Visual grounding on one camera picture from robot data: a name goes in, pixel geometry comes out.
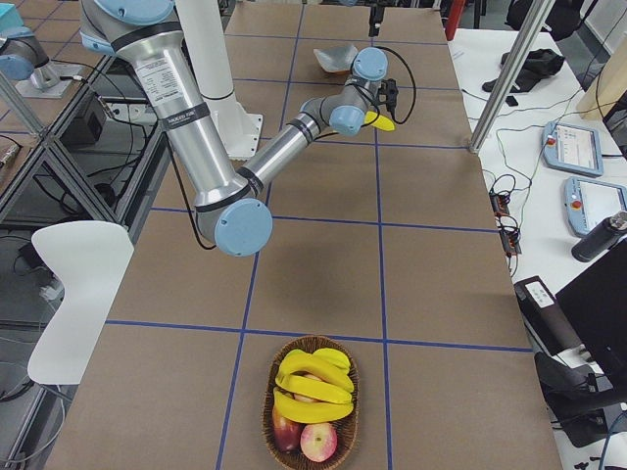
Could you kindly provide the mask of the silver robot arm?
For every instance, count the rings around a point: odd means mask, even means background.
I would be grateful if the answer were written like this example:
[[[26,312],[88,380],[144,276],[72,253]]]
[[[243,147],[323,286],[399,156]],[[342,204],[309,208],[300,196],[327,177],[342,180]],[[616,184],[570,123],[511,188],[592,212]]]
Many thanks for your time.
[[[366,47],[352,60],[342,90],[313,98],[249,160],[233,153],[260,134],[234,95],[215,1],[83,1],[83,45],[128,62],[196,190],[194,225],[224,253],[247,257],[267,243],[272,215],[258,200],[268,183],[327,128],[354,136],[374,122],[388,69]]]

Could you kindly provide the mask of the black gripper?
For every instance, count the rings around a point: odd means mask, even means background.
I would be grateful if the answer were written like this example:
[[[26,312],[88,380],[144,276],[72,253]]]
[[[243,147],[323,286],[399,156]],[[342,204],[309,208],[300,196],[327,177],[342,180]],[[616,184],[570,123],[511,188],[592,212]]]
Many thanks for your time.
[[[383,7],[378,4],[370,6],[368,18],[368,34],[378,35],[383,22]]]
[[[384,105],[392,118],[396,116],[399,90],[393,78],[383,79],[379,88],[379,103]]]

